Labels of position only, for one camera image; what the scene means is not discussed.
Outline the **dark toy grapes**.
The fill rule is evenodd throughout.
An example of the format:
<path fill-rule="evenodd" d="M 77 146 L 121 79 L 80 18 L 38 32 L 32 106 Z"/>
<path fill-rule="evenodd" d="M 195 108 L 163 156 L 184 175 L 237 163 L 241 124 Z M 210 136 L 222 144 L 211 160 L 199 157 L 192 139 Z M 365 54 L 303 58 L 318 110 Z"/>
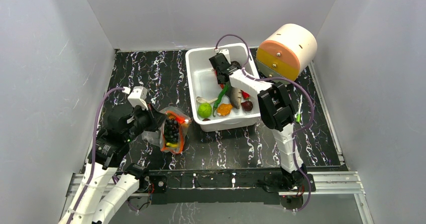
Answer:
<path fill-rule="evenodd" d="M 176 119 L 168 119 L 164 125 L 163 136 L 166 142 L 177 143 L 179 139 L 179 122 Z"/>

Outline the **clear zip bag orange zipper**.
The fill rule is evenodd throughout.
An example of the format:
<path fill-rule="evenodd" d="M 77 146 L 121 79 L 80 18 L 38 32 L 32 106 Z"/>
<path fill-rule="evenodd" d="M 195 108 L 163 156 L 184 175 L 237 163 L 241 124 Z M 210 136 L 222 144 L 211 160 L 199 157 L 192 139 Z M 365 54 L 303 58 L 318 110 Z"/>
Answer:
<path fill-rule="evenodd" d="M 148 143 L 158 146 L 162 152 L 181 154 L 191 118 L 174 106 L 166 107 L 160 112 L 166 115 L 160 129 L 155 132 L 144 132 L 141 137 Z"/>

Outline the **white plastic bin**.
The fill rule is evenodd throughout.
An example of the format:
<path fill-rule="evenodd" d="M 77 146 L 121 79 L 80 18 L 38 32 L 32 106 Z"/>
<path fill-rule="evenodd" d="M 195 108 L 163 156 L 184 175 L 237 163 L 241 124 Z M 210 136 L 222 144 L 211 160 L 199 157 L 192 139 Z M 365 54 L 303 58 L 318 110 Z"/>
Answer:
<path fill-rule="evenodd" d="M 253 103 L 253 109 L 250 112 L 233 108 L 229 115 L 225 117 L 210 116 L 207 121 L 204 121 L 198 115 L 199 103 L 196 98 L 202 97 L 206 100 L 212 100 L 222 90 L 217 83 L 214 69 L 209 61 L 209 58 L 214 55 L 214 47 L 195 48 L 185 54 L 190 103 L 194 121 L 205 132 L 228 130 L 255 124 L 260 120 L 260 111 L 257 102 L 252 99 L 250 101 Z"/>

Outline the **yellow toy banana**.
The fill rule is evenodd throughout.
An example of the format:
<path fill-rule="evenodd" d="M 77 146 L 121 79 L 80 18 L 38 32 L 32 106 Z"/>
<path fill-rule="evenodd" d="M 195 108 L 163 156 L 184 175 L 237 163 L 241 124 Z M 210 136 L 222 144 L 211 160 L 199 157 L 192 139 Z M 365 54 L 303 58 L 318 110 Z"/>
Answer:
<path fill-rule="evenodd" d="M 167 143 L 166 143 L 166 146 L 167 146 L 168 148 L 178 148 L 178 147 L 179 147 L 179 144 L 178 144 L 178 143 L 170 143 L 170 142 L 167 142 Z"/>

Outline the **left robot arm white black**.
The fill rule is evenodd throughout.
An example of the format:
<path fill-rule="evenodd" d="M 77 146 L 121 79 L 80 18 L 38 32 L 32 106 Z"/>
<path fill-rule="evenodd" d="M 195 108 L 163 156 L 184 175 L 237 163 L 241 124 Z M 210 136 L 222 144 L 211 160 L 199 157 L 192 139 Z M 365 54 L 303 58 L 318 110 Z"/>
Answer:
<path fill-rule="evenodd" d="M 96 134 L 95 150 L 88 157 L 83 179 L 60 223 L 109 223 L 121 205 L 135 191 L 150 186 L 147 171 L 132 164 L 116 185 L 104 195 L 110 180 L 130 150 L 130 143 L 144 132 L 156 132 L 166 119 L 148 104 L 131 107 L 121 104 L 104 118 L 103 128 Z"/>

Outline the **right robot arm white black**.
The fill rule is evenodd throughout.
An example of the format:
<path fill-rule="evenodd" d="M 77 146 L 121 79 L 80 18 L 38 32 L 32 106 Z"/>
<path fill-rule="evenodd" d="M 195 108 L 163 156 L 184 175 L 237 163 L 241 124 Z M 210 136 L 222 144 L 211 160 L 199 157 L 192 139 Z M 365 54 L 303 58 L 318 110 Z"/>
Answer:
<path fill-rule="evenodd" d="M 266 177 L 262 184 L 265 188 L 295 191 L 303 184 L 302 176 L 297 172 L 297 157 L 293 147 L 294 107 L 291 105 L 285 84 L 256 80 L 243 69 L 233 66 L 223 53 L 209 58 L 216 71 L 219 84 L 238 88 L 257 101 L 263 124 L 273 134 L 280 154 L 281 175 Z"/>

